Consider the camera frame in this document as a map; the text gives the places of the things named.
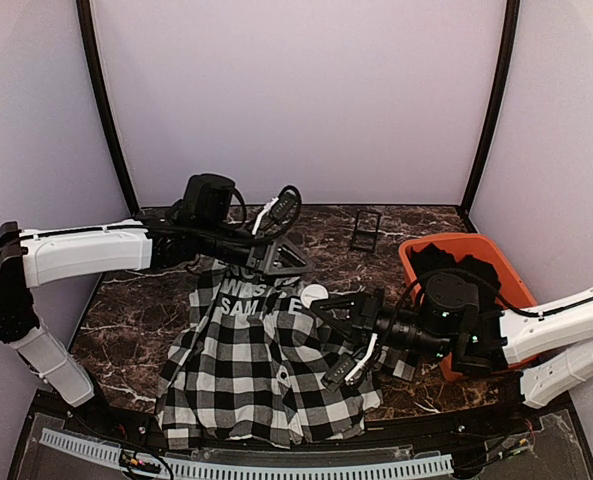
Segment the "black white plaid shirt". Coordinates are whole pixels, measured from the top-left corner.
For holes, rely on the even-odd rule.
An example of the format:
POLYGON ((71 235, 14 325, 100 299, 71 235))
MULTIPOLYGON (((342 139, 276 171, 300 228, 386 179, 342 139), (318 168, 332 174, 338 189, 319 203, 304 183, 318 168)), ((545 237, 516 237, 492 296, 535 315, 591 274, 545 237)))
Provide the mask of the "black white plaid shirt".
MULTIPOLYGON (((203 413, 228 393, 240 412, 254 393, 305 396, 350 345, 302 304, 297 277, 264 279, 211 261, 188 295, 189 320, 169 347, 155 412, 177 419, 174 407, 203 413)), ((380 391, 372 375, 361 395, 380 391)))

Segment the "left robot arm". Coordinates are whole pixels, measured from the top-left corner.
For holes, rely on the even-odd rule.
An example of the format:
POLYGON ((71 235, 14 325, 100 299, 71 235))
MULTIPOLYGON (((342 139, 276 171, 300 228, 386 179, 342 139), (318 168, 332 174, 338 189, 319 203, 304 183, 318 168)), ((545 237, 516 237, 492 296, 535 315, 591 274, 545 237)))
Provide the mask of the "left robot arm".
POLYGON ((96 436, 117 427, 116 412, 95 398, 86 370, 47 329, 32 291, 42 285, 105 272, 163 269, 200 256, 265 277, 292 277, 311 261, 286 236, 300 215, 299 190, 285 186, 254 218, 227 220, 244 201, 233 180, 217 174, 188 179, 184 195, 161 215, 140 213, 117 223, 57 230, 0 226, 0 342, 51 385, 96 436))

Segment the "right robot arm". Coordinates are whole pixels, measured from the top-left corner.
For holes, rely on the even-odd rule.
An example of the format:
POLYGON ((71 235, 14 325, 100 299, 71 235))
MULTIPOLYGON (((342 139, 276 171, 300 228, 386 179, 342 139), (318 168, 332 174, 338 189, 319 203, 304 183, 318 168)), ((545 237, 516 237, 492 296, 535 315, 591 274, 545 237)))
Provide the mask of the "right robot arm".
POLYGON ((413 280, 392 309, 384 292, 330 297, 306 287, 301 300, 355 349, 324 376, 330 390, 362 383, 385 347, 434 360, 469 377, 517 367, 518 397, 504 396, 486 413, 497 434, 593 377, 593 287, 558 301, 519 308, 480 277, 456 268, 413 280))

